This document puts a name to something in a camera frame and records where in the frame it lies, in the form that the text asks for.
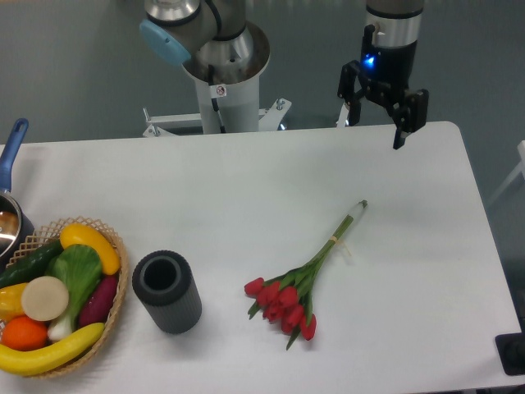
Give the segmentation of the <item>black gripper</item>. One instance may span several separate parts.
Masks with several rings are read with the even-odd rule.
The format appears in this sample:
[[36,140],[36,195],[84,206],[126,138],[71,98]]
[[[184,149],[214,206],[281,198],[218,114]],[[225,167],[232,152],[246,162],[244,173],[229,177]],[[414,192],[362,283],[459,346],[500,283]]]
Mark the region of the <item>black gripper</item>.
[[355,90],[357,79],[367,100],[384,108],[399,104],[393,111],[392,119],[396,126],[393,149],[400,149],[411,134],[426,125],[429,91],[407,90],[418,41],[399,47],[385,47],[374,43],[377,36],[378,30],[374,25],[364,27],[359,62],[353,60],[342,66],[337,95],[348,108],[349,126],[355,126],[360,121],[363,95]]

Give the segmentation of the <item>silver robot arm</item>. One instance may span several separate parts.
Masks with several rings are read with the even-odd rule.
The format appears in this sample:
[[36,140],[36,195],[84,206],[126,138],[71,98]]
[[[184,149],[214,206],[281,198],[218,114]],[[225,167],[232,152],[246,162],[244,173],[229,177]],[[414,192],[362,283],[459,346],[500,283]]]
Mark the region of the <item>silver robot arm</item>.
[[[418,44],[421,1],[369,1],[360,57],[341,68],[338,126],[354,126],[362,101],[384,108],[395,124],[393,146],[427,122],[429,93],[409,77]],[[206,134],[276,131],[290,109],[279,98],[259,106],[259,78],[270,59],[267,36],[246,18],[242,1],[147,1],[139,32],[164,62],[193,79]]]

